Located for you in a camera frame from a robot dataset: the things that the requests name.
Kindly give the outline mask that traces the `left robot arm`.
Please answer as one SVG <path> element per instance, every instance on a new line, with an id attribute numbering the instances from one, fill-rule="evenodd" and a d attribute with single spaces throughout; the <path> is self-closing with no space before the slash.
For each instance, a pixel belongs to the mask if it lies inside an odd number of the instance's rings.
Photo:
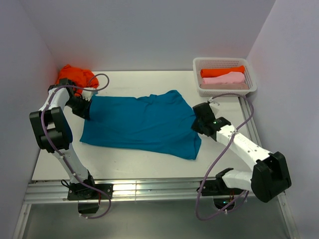
<path id="1" fill-rule="evenodd" d="M 70 178 L 61 184 L 69 192 L 82 199 L 92 199 L 97 196 L 97 186 L 90 172 L 80 162 L 72 146 L 73 135 L 63 113 L 64 107 L 71 108 L 72 113 L 88 120 L 91 99 L 76 93 L 76 83 L 63 78 L 59 83 L 48 89 L 48 98 L 38 111 L 29 114 L 36 142 L 40 149 L 54 155 Z"/>

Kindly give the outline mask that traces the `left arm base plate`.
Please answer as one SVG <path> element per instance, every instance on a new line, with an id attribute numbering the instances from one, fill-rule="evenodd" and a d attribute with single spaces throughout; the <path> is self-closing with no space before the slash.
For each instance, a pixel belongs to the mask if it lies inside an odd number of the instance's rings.
<path id="1" fill-rule="evenodd" d="M 93 187 L 104 192 L 105 194 L 107 194 L 107 196 L 96 190 L 87 188 L 80 183 L 77 183 L 70 184 L 67 200 L 108 200 L 112 198 L 113 184 L 95 184 Z"/>

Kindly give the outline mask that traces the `blue t shirt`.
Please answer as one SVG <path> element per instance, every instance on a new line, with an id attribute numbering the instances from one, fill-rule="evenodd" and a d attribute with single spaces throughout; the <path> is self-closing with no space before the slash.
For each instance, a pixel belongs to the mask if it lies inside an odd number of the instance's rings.
<path id="1" fill-rule="evenodd" d="M 137 149 L 195 160 L 201 138 L 192 130 L 195 114 L 182 95 L 93 96 L 80 142 Z"/>

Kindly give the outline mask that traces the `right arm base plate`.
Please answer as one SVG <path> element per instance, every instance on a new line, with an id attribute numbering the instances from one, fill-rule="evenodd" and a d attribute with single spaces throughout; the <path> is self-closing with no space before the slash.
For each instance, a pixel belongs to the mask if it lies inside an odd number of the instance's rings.
<path id="1" fill-rule="evenodd" d="M 242 189 L 238 188 L 227 188 L 222 180 L 206 180 L 203 189 L 201 191 L 201 196 L 223 196 L 223 195 L 239 195 L 243 192 Z"/>

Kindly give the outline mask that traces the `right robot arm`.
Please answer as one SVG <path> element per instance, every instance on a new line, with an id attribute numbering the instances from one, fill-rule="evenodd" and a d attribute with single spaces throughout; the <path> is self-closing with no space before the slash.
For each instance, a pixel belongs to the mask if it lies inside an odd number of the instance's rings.
<path id="1" fill-rule="evenodd" d="M 195 120 L 192 129 L 225 145 L 249 167 L 249 171 L 226 168 L 213 180 L 203 181 L 202 196 L 225 195 L 250 191 L 266 203 L 291 187 L 292 181 L 286 158 L 280 152 L 261 148 L 224 117 L 216 118 L 209 102 L 193 107 Z"/>

